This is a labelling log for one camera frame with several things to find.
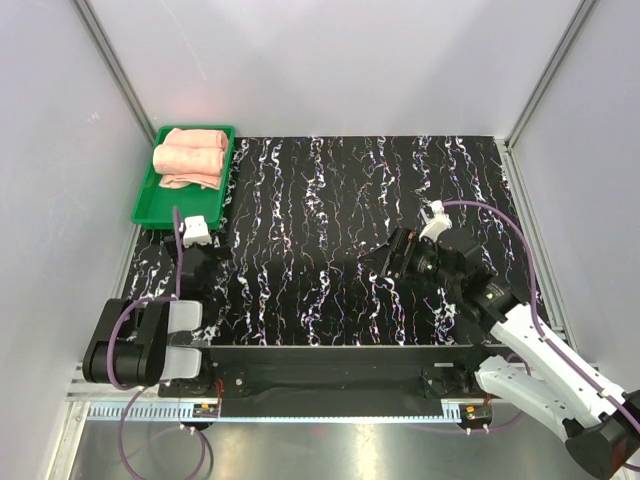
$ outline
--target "gray floor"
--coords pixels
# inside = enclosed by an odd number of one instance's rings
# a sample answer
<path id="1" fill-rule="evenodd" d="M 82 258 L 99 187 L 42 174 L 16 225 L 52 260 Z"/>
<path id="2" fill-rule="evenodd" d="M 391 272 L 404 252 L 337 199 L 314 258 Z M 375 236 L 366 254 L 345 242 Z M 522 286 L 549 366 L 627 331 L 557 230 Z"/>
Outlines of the gray floor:
<path id="1" fill-rule="evenodd" d="M 513 415 L 502 407 L 497 423 Z M 163 423 L 129 423 L 125 450 L 134 451 Z M 530 418 L 512 429 L 466 437 L 457 427 L 431 425 L 433 433 L 409 425 L 218 424 L 206 431 L 215 454 L 215 480 L 383 480 L 591 478 L 577 467 L 551 432 Z M 131 478 L 118 461 L 117 424 L 88 422 L 71 478 Z M 172 432 L 131 459 L 144 478 L 185 478 L 198 461 L 199 443 Z"/>

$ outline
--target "marble pattern tabletop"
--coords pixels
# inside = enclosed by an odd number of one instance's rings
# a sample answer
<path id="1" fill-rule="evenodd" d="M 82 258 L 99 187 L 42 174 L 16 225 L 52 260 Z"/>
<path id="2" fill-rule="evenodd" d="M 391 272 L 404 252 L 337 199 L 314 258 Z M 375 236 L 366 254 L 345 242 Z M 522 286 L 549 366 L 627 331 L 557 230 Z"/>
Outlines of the marble pattern tabletop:
<path id="1" fill-rule="evenodd" d="M 515 207 L 492 137 L 241 138 L 216 242 L 232 260 L 208 285 L 204 327 L 174 345 L 432 345 L 487 340 L 443 289 L 377 278 L 358 257 L 396 226 L 422 228 L 432 200 Z M 517 237 L 475 208 L 448 210 L 485 264 L 526 286 Z M 172 292 L 162 238 L 141 230 L 124 295 Z"/>

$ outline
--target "peach cloth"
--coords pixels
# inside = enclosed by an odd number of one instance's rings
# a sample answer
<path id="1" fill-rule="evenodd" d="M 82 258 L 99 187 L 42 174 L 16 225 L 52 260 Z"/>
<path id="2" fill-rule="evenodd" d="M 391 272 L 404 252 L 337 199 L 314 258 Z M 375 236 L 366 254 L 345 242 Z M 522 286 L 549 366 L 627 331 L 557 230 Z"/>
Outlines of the peach cloth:
<path id="1" fill-rule="evenodd" d="M 220 148 L 190 148 L 158 145 L 153 152 L 153 168 L 162 175 L 220 176 L 224 165 L 224 151 Z"/>
<path id="2" fill-rule="evenodd" d="M 171 130 L 162 142 L 163 145 L 177 145 L 192 148 L 221 148 L 227 150 L 229 139 L 220 130 Z"/>
<path id="3" fill-rule="evenodd" d="M 220 177 L 213 175 L 202 175 L 200 173 L 186 173 L 176 175 L 163 175 L 160 186 L 163 188 L 183 188 L 197 183 L 202 188 L 220 188 Z"/>

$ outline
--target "wall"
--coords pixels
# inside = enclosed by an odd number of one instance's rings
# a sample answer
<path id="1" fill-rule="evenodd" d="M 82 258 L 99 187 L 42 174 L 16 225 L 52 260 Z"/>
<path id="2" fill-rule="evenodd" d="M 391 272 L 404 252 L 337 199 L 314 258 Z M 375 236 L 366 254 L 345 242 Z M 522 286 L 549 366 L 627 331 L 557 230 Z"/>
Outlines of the wall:
<path id="1" fill-rule="evenodd" d="M 640 15 L 600 2 L 516 145 L 578 348 L 640 387 Z"/>
<path id="2" fill-rule="evenodd" d="M 3 2 L 0 65 L 0 464 L 40 479 L 150 146 L 71 2 Z"/>
<path id="3" fill-rule="evenodd" d="M 156 127 L 505 136 L 579 0 L 91 0 Z"/>

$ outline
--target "green tray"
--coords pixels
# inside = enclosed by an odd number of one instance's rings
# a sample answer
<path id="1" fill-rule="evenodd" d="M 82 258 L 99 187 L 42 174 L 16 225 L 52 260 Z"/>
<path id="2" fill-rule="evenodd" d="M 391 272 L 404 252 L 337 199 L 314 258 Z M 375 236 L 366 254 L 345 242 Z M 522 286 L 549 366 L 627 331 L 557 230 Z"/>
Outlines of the green tray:
<path id="1" fill-rule="evenodd" d="M 168 125 L 158 130 L 156 141 L 153 145 L 155 149 L 164 142 L 167 134 L 174 128 L 182 130 L 193 130 L 201 128 L 206 130 L 222 130 L 229 138 L 229 149 L 224 157 L 224 169 L 220 178 L 220 190 L 212 188 L 201 188 L 200 185 L 189 185 L 188 187 L 171 189 L 161 188 L 160 179 L 162 175 L 156 173 L 153 168 L 153 153 L 144 176 L 138 200 L 131 221 L 142 225 L 149 230 L 169 230 L 173 228 L 172 211 L 177 205 L 182 214 L 182 218 L 193 215 L 204 215 L 204 219 L 210 229 L 215 230 L 220 226 L 220 217 L 224 208 L 224 197 L 229 182 L 229 169 L 231 157 L 233 156 L 233 140 L 235 128 L 228 125 Z"/>

